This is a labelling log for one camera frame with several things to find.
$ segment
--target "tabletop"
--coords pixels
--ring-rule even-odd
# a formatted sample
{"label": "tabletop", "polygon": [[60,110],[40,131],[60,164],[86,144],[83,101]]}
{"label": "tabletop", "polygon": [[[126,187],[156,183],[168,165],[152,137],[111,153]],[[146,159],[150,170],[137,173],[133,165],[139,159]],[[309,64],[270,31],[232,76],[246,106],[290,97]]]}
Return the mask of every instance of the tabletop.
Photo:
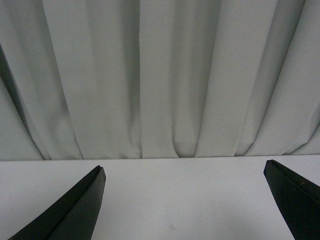
{"label": "tabletop", "polygon": [[320,155],[0,161],[0,239],[100,165],[92,240],[294,240],[263,174],[270,159],[320,185]]}

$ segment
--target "curtain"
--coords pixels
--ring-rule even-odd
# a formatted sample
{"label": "curtain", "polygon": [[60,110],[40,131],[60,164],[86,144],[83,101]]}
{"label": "curtain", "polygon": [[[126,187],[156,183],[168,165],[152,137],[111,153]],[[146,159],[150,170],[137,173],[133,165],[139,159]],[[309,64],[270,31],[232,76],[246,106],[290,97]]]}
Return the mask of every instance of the curtain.
{"label": "curtain", "polygon": [[0,159],[320,154],[318,0],[0,0]]}

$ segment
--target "white table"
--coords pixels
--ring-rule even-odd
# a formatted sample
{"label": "white table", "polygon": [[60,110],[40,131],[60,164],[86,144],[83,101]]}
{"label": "white table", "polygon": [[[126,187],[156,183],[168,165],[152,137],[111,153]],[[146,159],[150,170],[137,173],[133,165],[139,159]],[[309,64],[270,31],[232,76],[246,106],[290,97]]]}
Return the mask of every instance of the white table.
{"label": "white table", "polygon": [[0,239],[101,165],[107,180],[92,240],[293,240],[263,175],[269,159],[320,185],[320,155],[2,161]]}

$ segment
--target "pleat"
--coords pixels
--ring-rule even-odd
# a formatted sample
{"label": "pleat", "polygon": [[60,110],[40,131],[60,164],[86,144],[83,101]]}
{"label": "pleat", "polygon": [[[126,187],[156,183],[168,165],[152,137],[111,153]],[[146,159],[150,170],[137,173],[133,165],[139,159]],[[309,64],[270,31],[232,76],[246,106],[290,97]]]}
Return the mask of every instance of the pleat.
{"label": "pleat", "polygon": [[220,0],[176,1],[170,79],[173,146],[179,157],[196,153],[219,8]]}
{"label": "pleat", "polygon": [[176,158],[170,78],[175,2],[140,2],[140,117],[143,158]]}
{"label": "pleat", "polygon": [[140,158],[139,7],[116,0],[43,5],[83,156]]}
{"label": "pleat", "polygon": [[222,1],[196,157],[239,145],[277,1]]}
{"label": "pleat", "polygon": [[297,150],[292,152],[292,155],[320,154],[320,127],[318,126],[313,133],[311,139]]}
{"label": "pleat", "polygon": [[0,41],[45,159],[81,159],[40,1],[1,1]]}
{"label": "pleat", "polygon": [[247,109],[236,156],[254,143],[294,36],[304,1],[278,1]]}
{"label": "pleat", "polygon": [[42,160],[0,79],[0,160]]}
{"label": "pleat", "polygon": [[246,155],[290,154],[319,125],[320,2],[307,0],[268,110]]}

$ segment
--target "curtain fold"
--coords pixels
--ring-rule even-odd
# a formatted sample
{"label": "curtain fold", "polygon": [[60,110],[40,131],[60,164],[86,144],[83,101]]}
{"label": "curtain fold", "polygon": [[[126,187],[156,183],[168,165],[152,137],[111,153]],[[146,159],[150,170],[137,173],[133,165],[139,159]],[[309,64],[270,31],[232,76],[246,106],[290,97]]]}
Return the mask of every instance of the curtain fold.
{"label": "curtain fold", "polygon": [[0,0],[0,43],[0,160],[320,154],[320,1]]}

